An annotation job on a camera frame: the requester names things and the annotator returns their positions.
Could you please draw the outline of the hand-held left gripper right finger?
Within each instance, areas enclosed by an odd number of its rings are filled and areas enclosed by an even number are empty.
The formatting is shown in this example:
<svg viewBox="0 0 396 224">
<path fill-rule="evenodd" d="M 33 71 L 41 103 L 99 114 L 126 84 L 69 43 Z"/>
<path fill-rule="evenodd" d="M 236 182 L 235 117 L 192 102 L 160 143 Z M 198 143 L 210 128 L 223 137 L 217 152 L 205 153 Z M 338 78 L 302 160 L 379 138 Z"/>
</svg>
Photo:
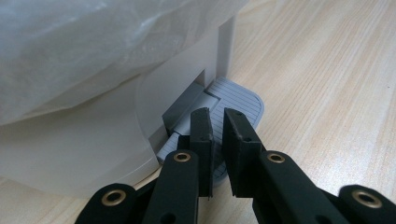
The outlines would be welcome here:
<svg viewBox="0 0 396 224">
<path fill-rule="evenodd" d="M 262 141 L 248 118 L 240 111 L 224 109 L 222 156 L 230 178 L 233 196 L 253 198 L 258 181 L 256 163 L 262 153 Z"/>
</svg>

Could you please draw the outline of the white pedal trash can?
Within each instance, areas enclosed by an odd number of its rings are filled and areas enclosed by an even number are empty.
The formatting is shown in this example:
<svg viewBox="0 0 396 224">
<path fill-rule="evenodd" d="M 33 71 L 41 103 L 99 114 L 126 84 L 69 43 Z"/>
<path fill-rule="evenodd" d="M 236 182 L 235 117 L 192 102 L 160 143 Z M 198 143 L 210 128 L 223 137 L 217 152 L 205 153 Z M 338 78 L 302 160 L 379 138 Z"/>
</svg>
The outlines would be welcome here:
<svg viewBox="0 0 396 224">
<path fill-rule="evenodd" d="M 0 125 L 0 176 L 33 189 L 86 197 L 135 184 L 158 166 L 163 115 L 192 86 L 230 66 L 233 17 L 168 61 L 79 105 Z"/>
</svg>

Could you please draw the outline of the white plastic trash bag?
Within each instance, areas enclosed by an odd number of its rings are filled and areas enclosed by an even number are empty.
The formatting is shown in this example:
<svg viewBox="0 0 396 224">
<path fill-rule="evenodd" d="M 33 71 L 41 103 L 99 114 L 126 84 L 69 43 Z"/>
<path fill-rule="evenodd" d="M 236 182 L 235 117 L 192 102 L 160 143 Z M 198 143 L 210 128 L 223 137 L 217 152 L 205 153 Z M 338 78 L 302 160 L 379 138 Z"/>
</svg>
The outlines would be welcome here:
<svg viewBox="0 0 396 224">
<path fill-rule="evenodd" d="M 0 125 L 79 105 L 168 61 L 248 0 L 0 0 Z"/>
</svg>

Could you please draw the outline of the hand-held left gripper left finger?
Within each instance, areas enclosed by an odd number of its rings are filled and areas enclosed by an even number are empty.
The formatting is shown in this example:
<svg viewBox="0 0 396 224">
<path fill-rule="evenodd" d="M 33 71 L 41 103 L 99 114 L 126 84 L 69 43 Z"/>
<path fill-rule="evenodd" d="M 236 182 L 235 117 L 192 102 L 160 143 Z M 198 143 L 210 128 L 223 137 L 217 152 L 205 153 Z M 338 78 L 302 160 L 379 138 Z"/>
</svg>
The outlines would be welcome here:
<svg viewBox="0 0 396 224">
<path fill-rule="evenodd" d="M 207 107 L 191 112 L 190 133 L 177 139 L 177 149 L 192 151 L 198 156 L 200 197 L 213 196 L 214 135 Z"/>
</svg>

